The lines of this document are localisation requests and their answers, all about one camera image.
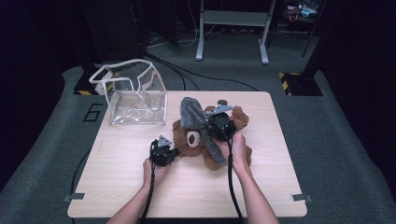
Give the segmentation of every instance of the gray fabric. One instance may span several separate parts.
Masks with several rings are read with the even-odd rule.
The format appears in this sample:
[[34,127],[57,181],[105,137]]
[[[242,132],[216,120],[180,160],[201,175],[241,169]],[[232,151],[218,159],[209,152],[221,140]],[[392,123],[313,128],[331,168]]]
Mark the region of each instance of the gray fabric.
[[201,136],[203,137],[206,146],[209,150],[210,155],[217,164],[224,164],[226,160],[224,159],[221,151],[213,141],[212,137],[206,130],[207,122],[204,117],[204,110],[202,109],[199,102],[190,97],[184,97],[180,104],[180,116],[181,122],[180,126],[182,128],[199,130]]

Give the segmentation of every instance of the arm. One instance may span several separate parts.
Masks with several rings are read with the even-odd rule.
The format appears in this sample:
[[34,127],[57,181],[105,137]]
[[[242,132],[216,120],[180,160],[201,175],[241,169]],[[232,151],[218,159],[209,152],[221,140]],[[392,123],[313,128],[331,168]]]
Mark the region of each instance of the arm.
[[[216,140],[215,142],[224,158],[228,158],[230,152],[227,143]],[[279,223],[274,210],[257,185],[248,166],[245,136],[241,133],[235,133],[233,136],[233,170],[241,183],[248,223]]]
[[[160,184],[161,180],[163,179],[166,171],[169,169],[170,165],[165,167],[157,166],[155,168],[155,182],[154,188]],[[151,182],[151,165],[149,158],[145,160],[143,163],[144,168],[144,175],[143,175],[143,185],[140,190],[136,193],[136,195],[127,203],[125,204],[107,223],[136,223],[137,219],[142,212],[146,200],[149,196],[149,185]]]

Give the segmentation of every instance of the forearm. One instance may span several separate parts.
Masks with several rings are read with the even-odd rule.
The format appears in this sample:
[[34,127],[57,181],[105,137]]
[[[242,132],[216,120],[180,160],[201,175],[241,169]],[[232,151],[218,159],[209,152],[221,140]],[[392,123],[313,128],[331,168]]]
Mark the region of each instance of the forearm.
[[136,223],[146,204],[148,196],[149,186],[143,186],[107,223]]
[[247,209],[248,223],[279,223],[264,194],[257,185],[248,166],[236,168],[235,172],[241,183]]

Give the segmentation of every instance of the wooden tabletop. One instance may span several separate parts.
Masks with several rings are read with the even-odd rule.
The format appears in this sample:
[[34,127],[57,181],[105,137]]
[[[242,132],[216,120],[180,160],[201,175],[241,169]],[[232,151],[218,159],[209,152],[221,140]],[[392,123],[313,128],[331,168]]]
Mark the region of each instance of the wooden tabletop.
[[[202,108],[217,105],[220,99],[242,106],[250,118],[242,133],[253,149],[251,170],[262,192],[278,217],[305,216],[305,203],[290,197],[301,194],[300,185],[269,93],[169,91],[165,125],[109,126],[107,110],[76,189],[76,193],[84,193],[84,198],[70,203],[70,217],[112,217],[137,193],[151,142],[160,135],[173,141],[172,124],[180,119],[180,103],[187,96],[197,99]],[[245,217],[246,207],[235,173],[233,188]],[[154,190],[147,217],[237,217],[227,168],[210,171],[201,155],[177,157]]]

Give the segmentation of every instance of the teddy bear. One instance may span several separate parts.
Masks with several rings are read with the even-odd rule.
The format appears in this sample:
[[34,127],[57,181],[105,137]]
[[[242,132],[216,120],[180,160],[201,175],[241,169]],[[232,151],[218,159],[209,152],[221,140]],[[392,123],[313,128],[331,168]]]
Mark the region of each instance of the teddy bear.
[[[214,108],[214,106],[208,106],[204,111],[209,111]],[[248,126],[248,115],[244,113],[241,106],[236,106],[231,113],[230,120],[233,120],[237,131],[241,131]],[[175,147],[179,150],[178,156],[183,158],[194,157],[202,154],[205,166],[209,170],[218,170],[220,165],[215,163],[213,160],[205,141],[201,138],[200,131],[182,128],[180,126],[180,122],[181,120],[178,119],[173,123],[173,139]],[[246,148],[247,164],[250,165],[252,149],[249,146],[246,146]]]

